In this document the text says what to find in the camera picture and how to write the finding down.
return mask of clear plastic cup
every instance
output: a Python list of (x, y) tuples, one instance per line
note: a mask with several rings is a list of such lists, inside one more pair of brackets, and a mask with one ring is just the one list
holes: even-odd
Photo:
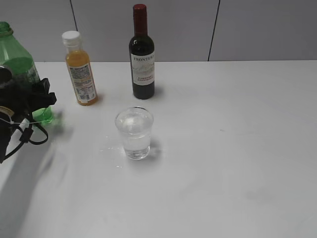
[(154, 118), (141, 107), (131, 107), (120, 112), (115, 118), (126, 155), (140, 160), (149, 154), (151, 129)]

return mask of small plastic bottle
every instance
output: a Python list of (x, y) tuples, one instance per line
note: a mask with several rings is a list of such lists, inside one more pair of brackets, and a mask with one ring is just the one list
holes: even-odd
[(67, 48), (66, 64), (74, 87), (77, 102), (88, 106), (98, 100), (95, 82), (88, 54), (82, 48), (78, 31), (66, 31), (62, 34)]

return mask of dark glass bottle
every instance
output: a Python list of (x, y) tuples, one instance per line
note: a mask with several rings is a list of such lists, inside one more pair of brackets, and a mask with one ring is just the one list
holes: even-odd
[(134, 37), (129, 44), (133, 95), (148, 99), (154, 95), (154, 43), (148, 36), (147, 7), (133, 6)]

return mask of bottle label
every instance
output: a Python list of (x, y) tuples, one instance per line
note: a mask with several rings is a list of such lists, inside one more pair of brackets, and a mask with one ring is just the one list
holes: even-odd
[(93, 100), (97, 94), (90, 64), (87, 63), (80, 67), (68, 66), (68, 68), (77, 99), (81, 103)]
[(154, 52), (147, 56), (131, 54), (133, 82), (137, 85), (148, 85), (154, 82)]

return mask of white wall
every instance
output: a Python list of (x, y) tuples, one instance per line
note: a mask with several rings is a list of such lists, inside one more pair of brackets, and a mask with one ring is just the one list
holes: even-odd
[(207, 61), (218, 0), (72, 0), (92, 61), (129, 61), (132, 6), (148, 8), (156, 61)]
[(0, 0), (0, 20), (35, 61), (64, 61), (64, 31), (75, 30), (69, 0)]
[(221, 0), (210, 60), (316, 60), (317, 1)]

